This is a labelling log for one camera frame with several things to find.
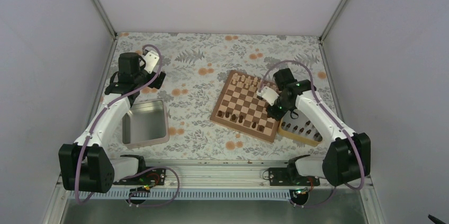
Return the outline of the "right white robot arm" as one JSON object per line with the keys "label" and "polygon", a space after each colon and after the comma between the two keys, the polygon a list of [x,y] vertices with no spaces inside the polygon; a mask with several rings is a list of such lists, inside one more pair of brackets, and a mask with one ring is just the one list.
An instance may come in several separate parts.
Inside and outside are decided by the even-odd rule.
{"label": "right white robot arm", "polygon": [[312,78],[298,81],[289,68],[280,69],[273,77],[277,91],[261,85],[257,92],[258,97],[268,103],[268,115],[280,121],[287,112],[299,111],[321,135],[322,142],[329,144],[321,160],[300,157],[293,161],[293,167],[287,171],[288,181],[300,185],[307,176],[316,176],[326,179],[332,186],[340,186],[360,180],[357,186],[360,190],[370,173],[368,135],[355,132],[329,109],[319,97]]}

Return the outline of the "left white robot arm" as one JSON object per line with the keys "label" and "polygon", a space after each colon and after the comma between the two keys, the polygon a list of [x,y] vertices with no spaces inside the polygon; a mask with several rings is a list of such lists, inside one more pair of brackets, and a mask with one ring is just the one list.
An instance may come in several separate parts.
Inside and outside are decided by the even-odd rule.
{"label": "left white robot arm", "polygon": [[141,87],[161,87],[166,74],[161,71],[159,60],[160,54],[155,51],[119,55],[118,70],[110,77],[93,120],[74,143],[63,144],[59,149],[60,173],[66,190],[106,193],[114,182],[125,177],[133,184],[146,180],[148,171],[143,167],[143,157],[123,155],[111,159],[106,151]]}

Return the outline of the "yellow tin with dark pieces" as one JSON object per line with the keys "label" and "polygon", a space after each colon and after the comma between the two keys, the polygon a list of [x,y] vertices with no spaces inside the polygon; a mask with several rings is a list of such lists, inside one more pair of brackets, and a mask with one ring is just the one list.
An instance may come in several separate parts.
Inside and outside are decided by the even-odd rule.
{"label": "yellow tin with dark pieces", "polygon": [[318,146],[323,140],[311,120],[299,110],[287,111],[280,121],[277,133],[313,147]]}

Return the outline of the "empty silver metal tin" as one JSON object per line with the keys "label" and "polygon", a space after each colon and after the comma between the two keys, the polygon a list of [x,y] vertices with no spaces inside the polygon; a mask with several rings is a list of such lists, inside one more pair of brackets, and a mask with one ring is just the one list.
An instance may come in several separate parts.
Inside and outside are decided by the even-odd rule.
{"label": "empty silver metal tin", "polygon": [[134,104],[122,118],[122,143],[128,149],[169,141],[168,114],[161,99]]}

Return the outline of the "wooden chessboard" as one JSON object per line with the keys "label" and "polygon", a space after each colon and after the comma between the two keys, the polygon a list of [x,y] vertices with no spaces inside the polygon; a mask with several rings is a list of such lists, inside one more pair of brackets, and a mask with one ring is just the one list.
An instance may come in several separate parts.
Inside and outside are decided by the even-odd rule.
{"label": "wooden chessboard", "polygon": [[[260,85],[261,79],[258,77],[237,70],[230,71],[211,113],[210,121],[273,143],[280,122],[268,116],[266,112],[268,103],[258,98],[256,92]],[[218,111],[222,111],[222,117],[217,116]],[[228,118],[225,117],[227,111],[230,113]],[[236,115],[235,121],[231,121],[233,114]],[[240,115],[244,117],[243,123],[238,122]],[[253,122],[256,122],[256,128],[252,128]],[[265,127],[263,132],[258,131],[259,126]]]}

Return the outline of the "floral patterned table mat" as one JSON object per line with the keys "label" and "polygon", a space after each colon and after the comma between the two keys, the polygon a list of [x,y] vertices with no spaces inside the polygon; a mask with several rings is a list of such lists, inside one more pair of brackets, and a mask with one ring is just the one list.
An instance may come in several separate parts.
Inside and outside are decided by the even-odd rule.
{"label": "floral patterned table mat", "polygon": [[145,88],[137,102],[164,101],[168,112],[169,141],[164,144],[128,149],[117,127],[108,153],[112,157],[136,154],[146,159],[173,160],[287,160],[309,154],[322,157],[327,146],[311,147],[282,136],[273,143],[247,136],[210,121],[210,115],[228,74],[237,70],[252,76],[272,74],[271,66],[286,60],[298,80],[313,73],[313,81],[326,104],[333,109],[325,65],[317,37],[285,35],[234,35],[123,32],[110,65],[118,70],[124,52],[142,53],[145,44],[155,45],[163,56],[166,78],[160,89]]}

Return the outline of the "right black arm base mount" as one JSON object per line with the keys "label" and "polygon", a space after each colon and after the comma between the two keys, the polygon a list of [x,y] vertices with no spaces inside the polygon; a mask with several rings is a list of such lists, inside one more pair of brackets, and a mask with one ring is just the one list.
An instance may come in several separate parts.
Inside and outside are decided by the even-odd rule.
{"label": "right black arm base mount", "polygon": [[310,192],[320,185],[320,179],[314,176],[300,176],[297,171],[288,167],[271,167],[262,172],[262,179],[269,181],[270,186],[295,186],[289,190],[292,205],[305,205]]}

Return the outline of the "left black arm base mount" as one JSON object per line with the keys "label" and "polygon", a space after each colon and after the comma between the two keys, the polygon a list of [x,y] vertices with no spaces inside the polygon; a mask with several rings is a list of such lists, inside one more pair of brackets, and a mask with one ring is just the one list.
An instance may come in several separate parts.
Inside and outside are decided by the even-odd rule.
{"label": "left black arm base mount", "polygon": [[136,193],[130,199],[126,199],[126,201],[129,201],[131,204],[141,205],[152,197],[154,187],[164,185],[165,176],[166,169],[158,168],[137,177],[119,180],[114,182],[114,185],[135,186],[135,188],[130,189],[129,195],[135,191],[139,193]]}

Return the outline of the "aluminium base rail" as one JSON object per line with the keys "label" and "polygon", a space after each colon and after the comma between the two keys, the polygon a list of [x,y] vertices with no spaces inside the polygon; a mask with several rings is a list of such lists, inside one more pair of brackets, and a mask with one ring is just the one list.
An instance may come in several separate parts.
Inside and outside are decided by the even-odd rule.
{"label": "aluminium base rail", "polygon": [[[262,179],[262,172],[271,167],[287,167],[286,160],[263,161],[163,161],[153,163],[165,168],[165,183],[153,188],[152,197],[157,203],[175,200],[273,200],[289,201],[289,190],[295,186],[270,186]],[[324,178],[310,192],[332,190]],[[135,186],[113,185],[105,194],[96,194],[96,199],[130,199]]]}

